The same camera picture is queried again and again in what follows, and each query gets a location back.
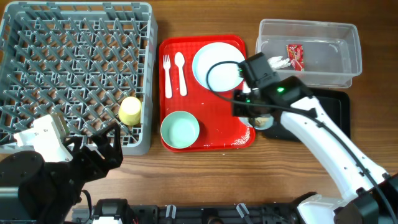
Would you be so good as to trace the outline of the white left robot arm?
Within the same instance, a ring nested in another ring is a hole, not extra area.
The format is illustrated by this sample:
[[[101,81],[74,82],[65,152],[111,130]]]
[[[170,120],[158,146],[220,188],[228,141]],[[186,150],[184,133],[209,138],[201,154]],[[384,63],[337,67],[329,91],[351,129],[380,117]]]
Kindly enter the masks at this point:
[[[90,136],[97,150],[82,145],[80,137],[63,142],[72,145],[68,162],[46,162],[35,151],[21,151],[1,161],[2,223],[63,223],[72,206],[80,202],[87,182],[102,179],[123,161],[121,130],[113,123]]]

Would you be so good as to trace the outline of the light blue bowl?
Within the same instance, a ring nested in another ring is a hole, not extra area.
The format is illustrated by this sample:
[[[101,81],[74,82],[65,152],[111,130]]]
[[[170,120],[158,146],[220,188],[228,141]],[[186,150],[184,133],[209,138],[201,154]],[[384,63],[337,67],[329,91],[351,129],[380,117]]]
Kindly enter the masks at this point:
[[[248,123],[254,129],[265,130],[265,129],[269,129],[270,127],[272,127],[274,125],[274,117],[269,114],[265,114],[263,116],[256,117],[256,118],[248,118]]]

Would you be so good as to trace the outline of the food scraps and rice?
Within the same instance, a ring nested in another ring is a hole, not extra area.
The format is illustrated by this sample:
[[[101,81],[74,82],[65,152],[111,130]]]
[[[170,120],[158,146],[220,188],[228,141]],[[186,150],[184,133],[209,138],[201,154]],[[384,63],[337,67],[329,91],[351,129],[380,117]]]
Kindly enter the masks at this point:
[[[268,120],[268,117],[257,117],[254,119],[254,125],[258,127],[265,126]]]

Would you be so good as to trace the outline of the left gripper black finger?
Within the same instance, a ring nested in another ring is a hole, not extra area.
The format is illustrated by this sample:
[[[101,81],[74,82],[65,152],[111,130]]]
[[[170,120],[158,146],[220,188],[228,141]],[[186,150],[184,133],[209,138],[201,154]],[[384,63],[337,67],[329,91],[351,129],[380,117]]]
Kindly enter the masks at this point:
[[[63,146],[65,146],[68,151],[79,151],[83,146],[85,146],[83,140],[87,137],[88,136],[72,136],[71,138],[64,140]]]
[[[91,140],[96,144],[97,151],[102,156],[121,156],[120,127],[117,123],[111,123],[97,134],[92,135]]]

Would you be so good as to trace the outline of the red snack wrapper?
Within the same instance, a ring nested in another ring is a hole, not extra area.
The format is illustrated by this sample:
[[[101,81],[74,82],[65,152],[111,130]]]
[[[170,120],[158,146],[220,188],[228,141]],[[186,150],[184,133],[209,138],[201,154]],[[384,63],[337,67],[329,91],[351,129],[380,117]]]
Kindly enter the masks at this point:
[[[295,71],[304,71],[305,65],[303,61],[303,46],[301,44],[288,44],[287,54],[290,64]]]

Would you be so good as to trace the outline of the yellow plastic cup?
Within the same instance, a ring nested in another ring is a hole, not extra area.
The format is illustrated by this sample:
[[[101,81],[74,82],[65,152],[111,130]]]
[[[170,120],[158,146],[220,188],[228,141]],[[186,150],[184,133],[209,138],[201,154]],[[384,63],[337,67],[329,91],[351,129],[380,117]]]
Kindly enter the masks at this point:
[[[120,121],[127,126],[134,126],[141,121],[141,101],[133,96],[126,97],[122,100],[119,107],[118,115]]]

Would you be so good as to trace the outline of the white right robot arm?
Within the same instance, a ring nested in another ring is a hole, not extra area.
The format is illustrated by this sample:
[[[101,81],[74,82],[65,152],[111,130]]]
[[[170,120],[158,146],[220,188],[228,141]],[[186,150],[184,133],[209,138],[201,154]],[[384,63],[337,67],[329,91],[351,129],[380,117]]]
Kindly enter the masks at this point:
[[[250,93],[233,92],[233,115],[272,110],[335,182],[341,198],[306,196],[297,205],[304,223],[397,223],[397,176],[367,157],[331,120],[312,91],[289,77]]]

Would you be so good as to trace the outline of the white napkin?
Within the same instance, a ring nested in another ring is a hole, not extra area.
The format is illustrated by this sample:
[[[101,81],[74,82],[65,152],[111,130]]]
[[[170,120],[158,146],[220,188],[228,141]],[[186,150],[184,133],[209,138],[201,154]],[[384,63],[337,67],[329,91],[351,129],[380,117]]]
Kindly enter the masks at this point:
[[[271,57],[267,60],[272,69],[277,70],[291,65],[289,58],[283,59],[282,56]]]

